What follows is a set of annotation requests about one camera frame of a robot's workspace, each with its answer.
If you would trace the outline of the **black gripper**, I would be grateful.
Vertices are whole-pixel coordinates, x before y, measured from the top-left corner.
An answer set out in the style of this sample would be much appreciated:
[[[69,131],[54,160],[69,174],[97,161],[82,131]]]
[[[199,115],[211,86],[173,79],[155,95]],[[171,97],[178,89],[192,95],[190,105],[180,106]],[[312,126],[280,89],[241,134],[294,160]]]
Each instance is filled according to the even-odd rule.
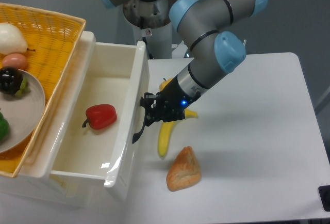
[[[201,97],[197,89],[191,97],[179,85],[177,76],[163,89],[155,94],[145,92],[140,100],[140,106],[145,109],[144,125],[150,126],[154,122],[177,121],[186,118],[197,118],[197,112],[187,108]]]

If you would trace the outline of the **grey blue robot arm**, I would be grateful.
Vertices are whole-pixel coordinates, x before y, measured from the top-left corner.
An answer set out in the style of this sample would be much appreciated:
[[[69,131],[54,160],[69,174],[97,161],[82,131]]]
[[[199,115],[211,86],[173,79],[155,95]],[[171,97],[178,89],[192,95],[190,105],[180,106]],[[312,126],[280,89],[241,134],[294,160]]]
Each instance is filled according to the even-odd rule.
[[[175,121],[185,117],[184,110],[232,73],[246,57],[242,42],[226,30],[233,23],[263,11],[268,0],[102,0],[108,8],[128,3],[141,28],[171,23],[193,56],[163,90],[146,93],[141,99],[145,109],[144,125]]]

